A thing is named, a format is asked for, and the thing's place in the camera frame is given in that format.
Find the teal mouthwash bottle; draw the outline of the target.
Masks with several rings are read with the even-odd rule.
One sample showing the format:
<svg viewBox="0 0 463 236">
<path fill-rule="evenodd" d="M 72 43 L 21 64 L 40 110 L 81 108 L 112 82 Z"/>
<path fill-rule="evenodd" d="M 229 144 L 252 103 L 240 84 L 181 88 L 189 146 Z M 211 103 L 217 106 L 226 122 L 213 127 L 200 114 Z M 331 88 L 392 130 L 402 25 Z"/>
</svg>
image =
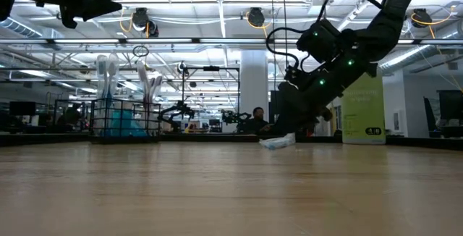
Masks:
<svg viewBox="0 0 463 236">
<path fill-rule="evenodd" d="M 113 110 L 109 120 L 110 137 L 128 137 L 131 114 L 127 110 Z"/>
<path fill-rule="evenodd" d="M 123 136 L 126 137 L 146 137 L 145 129 L 146 121 L 144 119 L 135 119 L 133 116 L 128 116 L 123 120 Z"/>
</svg>

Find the clear blue plastic packet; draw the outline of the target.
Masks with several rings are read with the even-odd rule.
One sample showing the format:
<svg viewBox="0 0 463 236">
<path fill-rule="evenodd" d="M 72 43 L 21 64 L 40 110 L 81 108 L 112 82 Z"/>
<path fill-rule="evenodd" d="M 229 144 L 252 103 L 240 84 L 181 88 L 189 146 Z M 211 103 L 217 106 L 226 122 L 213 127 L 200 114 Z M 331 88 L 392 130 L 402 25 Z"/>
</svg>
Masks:
<svg viewBox="0 0 463 236">
<path fill-rule="evenodd" d="M 270 138 L 265 140 L 259 140 L 259 144 L 261 144 L 264 148 L 269 150 L 275 150 L 278 148 L 285 148 L 296 143 L 296 138 L 294 133 L 288 133 L 283 137 L 279 138 Z"/>
</svg>

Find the green wipes canister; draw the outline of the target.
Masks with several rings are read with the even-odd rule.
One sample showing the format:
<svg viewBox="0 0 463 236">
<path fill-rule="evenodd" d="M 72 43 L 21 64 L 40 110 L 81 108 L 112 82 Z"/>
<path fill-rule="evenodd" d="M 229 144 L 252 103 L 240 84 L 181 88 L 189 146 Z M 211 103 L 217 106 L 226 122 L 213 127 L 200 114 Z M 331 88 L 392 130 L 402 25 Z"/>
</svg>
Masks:
<svg viewBox="0 0 463 236">
<path fill-rule="evenodd" d="M 342 142 L 386 143 L 382 77 L 366 73 L 351 84 L 341 98 Z"/>
</svg>

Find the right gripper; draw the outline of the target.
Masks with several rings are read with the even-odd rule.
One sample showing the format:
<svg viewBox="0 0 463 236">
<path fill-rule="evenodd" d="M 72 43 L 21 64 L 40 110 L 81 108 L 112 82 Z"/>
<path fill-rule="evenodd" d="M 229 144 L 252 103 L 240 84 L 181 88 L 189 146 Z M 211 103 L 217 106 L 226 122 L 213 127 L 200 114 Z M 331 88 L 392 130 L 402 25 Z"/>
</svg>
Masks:
<svg viewBox="0 0 463 236">
<path fill-rule="evenodd" d="M 357 79 L 357 66 L 349 62 L 322 64 L 312 72 L 289 66 L 284 77 L 284 98 L 278 116 L 282 135 L 296 133 L 301 126 L 314 128 L 320 118 L 332 120 L 326 106 Z M 297 108 L 308 108 L 303 114 Z"/>
</svg>

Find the purple packaged toothbrush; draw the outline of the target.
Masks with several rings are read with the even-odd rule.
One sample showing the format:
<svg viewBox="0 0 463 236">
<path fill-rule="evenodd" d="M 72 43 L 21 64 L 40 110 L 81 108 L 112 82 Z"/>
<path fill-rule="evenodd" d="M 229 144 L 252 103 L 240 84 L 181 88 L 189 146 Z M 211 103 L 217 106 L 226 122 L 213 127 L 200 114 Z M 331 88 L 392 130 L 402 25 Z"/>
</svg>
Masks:
<svg viewBox="0 0 463 236">
<path fill-rule="evenodd" d="M 140 83 L 143 86 L 143 120 L 144 120 L 144 128 L 147 130 L 149 128 L 149 82 L 148 82 L 148 75 L 146 72 L 145 65 L 142 62 L 137 63 L 137 72 L 140 77 Z"/>
</svg>

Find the person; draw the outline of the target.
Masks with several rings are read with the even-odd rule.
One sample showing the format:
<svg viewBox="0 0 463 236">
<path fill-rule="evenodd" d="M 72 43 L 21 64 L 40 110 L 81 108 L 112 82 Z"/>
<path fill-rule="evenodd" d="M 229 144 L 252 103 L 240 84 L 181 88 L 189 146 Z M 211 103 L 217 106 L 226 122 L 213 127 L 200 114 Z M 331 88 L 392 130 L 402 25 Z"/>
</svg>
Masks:
<svg viewBox="0 0 463 236">
<path fill-rule="evenodd" d="M 246 131 L 248 134 L 260 135 L 271 129 L 271 124 L 264 120 L 264 110 L 256 107 L 252 111 L 252 118 L 247 121 Z"/>
</svg>

